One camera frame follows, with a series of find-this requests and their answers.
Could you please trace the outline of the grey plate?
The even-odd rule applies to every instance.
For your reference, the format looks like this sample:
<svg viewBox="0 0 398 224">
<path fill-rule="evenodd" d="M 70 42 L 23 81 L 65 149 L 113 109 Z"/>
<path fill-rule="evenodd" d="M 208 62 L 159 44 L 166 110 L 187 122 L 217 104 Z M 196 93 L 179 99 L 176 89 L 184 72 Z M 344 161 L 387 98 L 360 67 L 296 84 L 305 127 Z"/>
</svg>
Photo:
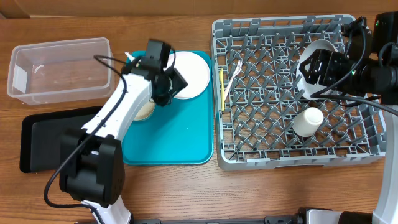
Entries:
<svg viewBox="0 0 398 224">
<path fill-rule="evenodd" d="M 311 54 L 316 50 L 316 49 L 325 49 L 325 50 L 330 50 L 330 51 L 337 51 L 336 47 L 329 41 L 327 40 L 316 40 L 314 42 L 312 42 L 311 44 L 309 44 L 306 49 L 302 52 L 300 59 L 298 61 L 298 65 L 297 65 L 297 69 L 296 69 L 296 77 L 299 78 L 300 80 L 297 83 L 297 88 L 298 91 L 303 90 L 303 97 L 305 99 L 308 100 L 316 100 L 316 98 L 311 98 L 310 95 L 320 91 L 324 88 L 326 88 L 326 86 L 322 86 L 319 84 L 313 85 L 313 84 L 309 84 L 305 81 L 304 76 L 302 75 L 302 72 L 299 70 L 300 64 L 309 58 L 309 56 L 311 56 Z"/>
</svg>

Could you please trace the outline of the white pink-rimmed plate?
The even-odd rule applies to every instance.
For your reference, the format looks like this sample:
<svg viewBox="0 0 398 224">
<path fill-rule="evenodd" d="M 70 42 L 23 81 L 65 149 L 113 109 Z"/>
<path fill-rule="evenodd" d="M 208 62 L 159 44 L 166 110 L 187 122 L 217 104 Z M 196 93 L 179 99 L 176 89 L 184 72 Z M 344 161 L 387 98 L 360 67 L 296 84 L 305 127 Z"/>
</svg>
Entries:
<svg viewBox="0 0 398 224">
<path fill-rule="evenodd" d="M 207 88 L 210 82 L 210 68 L 206 61 L 193 52 L 180 51 L 170 54 L 167 68 L 172 65 L 174 55 L 177 56 L 174 68 L 188 83 L 187 87 L 177 93 L 174 98 L 187 100 L 200 95 Z"/>
</svg>

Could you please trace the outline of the grey bowl with rice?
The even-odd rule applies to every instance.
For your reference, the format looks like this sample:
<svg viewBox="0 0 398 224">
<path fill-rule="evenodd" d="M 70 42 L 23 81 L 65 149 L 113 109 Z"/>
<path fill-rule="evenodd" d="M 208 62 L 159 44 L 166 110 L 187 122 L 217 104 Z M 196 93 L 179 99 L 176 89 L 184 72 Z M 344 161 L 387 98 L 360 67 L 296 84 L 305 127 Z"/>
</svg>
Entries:
<svg viewBox="0 0 398 224">
<path fill-rule="evenodd" d="M 155 102 L 153 100 L 149 100 L 136 114 L 134 121 L 143 121 L 149 118 L 155 110 Z"/>
</svg>

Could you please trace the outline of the white tissue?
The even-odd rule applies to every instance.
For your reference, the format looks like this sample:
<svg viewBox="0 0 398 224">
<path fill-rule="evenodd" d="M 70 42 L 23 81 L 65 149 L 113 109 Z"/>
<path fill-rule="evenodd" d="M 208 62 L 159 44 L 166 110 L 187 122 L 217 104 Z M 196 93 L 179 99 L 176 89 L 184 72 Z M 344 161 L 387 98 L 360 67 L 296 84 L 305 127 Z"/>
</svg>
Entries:
<svg viewBox="0 0 398 224">
<path fill-rule="evenodd" d="M 125 55 L 130 62 L 132 62 L 134 60 L 134 58 L 131 56 L 131 54 L 129 52 L 125 52 Z"/>
</svg>

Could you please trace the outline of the yellow plastic spoon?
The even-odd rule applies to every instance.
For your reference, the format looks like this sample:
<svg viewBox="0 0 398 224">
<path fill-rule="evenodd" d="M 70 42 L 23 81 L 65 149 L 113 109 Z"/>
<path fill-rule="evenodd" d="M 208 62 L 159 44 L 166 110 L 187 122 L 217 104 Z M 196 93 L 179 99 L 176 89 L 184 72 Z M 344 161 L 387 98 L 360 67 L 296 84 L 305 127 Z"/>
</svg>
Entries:
<svg viewBox="0 0 398 224">
<path fill-rule="evenodd" d="M 221 98 L 221 111 L 225 110 L 225 99 L 224 99 L 224 79 L 223 79 L 223 68 L 219 70 L 219 79 L 220 79 L 220 98 Z"/>
</svg>

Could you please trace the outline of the white plastic cup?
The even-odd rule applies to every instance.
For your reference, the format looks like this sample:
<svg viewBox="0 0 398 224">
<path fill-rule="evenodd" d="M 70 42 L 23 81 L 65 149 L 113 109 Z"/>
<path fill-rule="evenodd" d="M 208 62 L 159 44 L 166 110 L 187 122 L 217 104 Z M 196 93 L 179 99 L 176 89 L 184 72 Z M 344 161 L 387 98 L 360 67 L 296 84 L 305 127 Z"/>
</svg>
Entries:
<svg viewBox="0 0 398 224">
<path fill-rule="evenodd" d="M 324 116 L 320 109 L 309 107 L 293 119 L 292 128 L 299 136 L 309 137 L 315 134 L 323 119 Z"/>
</svg>

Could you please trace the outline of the white plastic fork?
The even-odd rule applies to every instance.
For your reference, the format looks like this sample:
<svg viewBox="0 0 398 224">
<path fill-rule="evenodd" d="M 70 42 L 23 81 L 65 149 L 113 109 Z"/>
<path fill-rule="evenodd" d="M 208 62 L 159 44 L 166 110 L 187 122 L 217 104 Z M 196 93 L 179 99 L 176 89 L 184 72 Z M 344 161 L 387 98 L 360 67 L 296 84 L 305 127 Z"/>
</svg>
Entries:
<svg viewBox="0 0 398 224">
<path fill-rule="evenodd" d="M 224 100 L 227 99 L 229 91 L 230 91 L 231 86 L 233 84 L 233 80 L 240 73 L 242 66 L 243 66 L 243 61 L 239 60 L 238 63 L 237 63 L 237 66 L 235 68 L 235 71 L 233 72 L 233 75 L 229 79 L 228 85 L 227 85 L 227 87 L 224 90 L 224 98 L 223 98 Z"/>
</svg>

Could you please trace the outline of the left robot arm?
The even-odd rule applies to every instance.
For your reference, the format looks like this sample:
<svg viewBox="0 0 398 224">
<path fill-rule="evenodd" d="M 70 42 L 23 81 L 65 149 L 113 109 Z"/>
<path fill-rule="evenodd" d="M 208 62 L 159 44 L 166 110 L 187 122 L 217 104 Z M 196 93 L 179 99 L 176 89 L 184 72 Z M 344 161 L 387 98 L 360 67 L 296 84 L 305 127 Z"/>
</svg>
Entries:
<svg viewBox="0 0 398 224">
<path fill-rule="evenodd" d="M 145 104 L 165 106 L 187 87 L 183 75 L 165 63 L 146 65 L 134 59 L 118 72 L 117 89 L 81 129 L 69 129 L 61 140 L 60 190 L 90 209 L 98 223 L 133 223 L 121 191 L 125 170 L 122 141 Z"/>
</svg>

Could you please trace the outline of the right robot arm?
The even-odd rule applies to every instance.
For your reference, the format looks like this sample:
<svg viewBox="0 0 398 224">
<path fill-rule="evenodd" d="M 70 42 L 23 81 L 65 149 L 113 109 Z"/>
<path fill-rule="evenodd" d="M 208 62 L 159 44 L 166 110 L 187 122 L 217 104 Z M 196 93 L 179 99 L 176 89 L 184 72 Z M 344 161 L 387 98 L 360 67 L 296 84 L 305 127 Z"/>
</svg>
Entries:
<svg viewBox="0 0 398 224">
<path fill-rule="evenodd" d="M 373 30 L 360 17 L 342 24 L 340 33 L 349 38 L 343 53 L 316 49 L 298 69 L 306 83 L 323 87 L 311 98 L 336 100 L 344 107 L 367 104 L 385 112 L 382 188 L 372 213 L 309 209 L 305 221 L 397 223 L 397 12 L 378 14 Z"/>
</svg>

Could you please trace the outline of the grey dishwasher rack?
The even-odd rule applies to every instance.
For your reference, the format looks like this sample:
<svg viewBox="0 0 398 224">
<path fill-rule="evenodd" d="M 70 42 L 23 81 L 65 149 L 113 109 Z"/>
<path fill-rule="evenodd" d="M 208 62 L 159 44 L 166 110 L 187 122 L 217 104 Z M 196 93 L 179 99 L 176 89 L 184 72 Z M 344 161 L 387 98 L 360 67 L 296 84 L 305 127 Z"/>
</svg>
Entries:
<svg viewBox="0 0 398 224">
<path fill-rule="evenodd" d="M 215 94 L 218 164 L 223 170 L 285 166 L 369 164 L 386 153 L 381 110 L 344 107 L 331 100 L 307 100 L 298 91 L 296 69 L 312 42 L 331 42 L 345 51 L 342 24 L 348 14 L 219 19 L 212 25 L 211 57 Z M 219 70 L 224 89 L 239 60 L 221 111 Z M 324 119 L 314 135 L 301 137 L 293 119 L 315 107 Z"/>
</svg>

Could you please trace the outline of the teal serving tray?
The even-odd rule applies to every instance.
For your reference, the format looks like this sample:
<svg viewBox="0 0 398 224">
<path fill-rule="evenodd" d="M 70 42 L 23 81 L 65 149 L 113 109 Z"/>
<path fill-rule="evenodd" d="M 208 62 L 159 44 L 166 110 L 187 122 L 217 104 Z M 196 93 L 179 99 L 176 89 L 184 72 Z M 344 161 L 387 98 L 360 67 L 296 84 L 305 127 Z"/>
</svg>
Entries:
<svg viewBox="0 0 398 224">
<path fill-rule="evenodd" d="M 150 117 L 134 121 L 122 143 L 128 165 L 204 164 L 213 155 L 213 87 L 199 96 L 156 106 Z"/>
</svg>

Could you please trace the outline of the clear plastic bin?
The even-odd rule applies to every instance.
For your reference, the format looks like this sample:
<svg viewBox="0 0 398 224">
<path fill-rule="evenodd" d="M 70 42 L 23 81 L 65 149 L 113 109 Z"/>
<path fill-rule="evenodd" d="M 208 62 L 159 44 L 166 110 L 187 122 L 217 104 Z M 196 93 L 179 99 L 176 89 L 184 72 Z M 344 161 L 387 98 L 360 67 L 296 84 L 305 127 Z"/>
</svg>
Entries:
<svg viewBox="0 0 398 224">
<path fill-rule="evenodd" d="M 113 55 L 107 38 L 19 45 L 9 63 L 7 94 L 28 105 L 109 97 L 114 73 L 95 55 Z"/>
</svg>

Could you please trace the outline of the black tray bin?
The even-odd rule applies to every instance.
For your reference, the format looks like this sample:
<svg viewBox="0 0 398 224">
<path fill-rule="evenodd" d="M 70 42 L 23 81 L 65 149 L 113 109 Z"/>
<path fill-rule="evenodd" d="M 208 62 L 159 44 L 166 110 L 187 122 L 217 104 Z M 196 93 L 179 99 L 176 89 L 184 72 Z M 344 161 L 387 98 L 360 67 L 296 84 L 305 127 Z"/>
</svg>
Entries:
<svg viewBox="0 0 398 224">
<path fill-rule="evenodd" d="M 25 117 L 21 127 L 21 172 L 31 173 L 58 168 L 61 135 L 69 128 L 80 129 L 100 109 L 100 106 L 92 106 Z"/>
</svg>

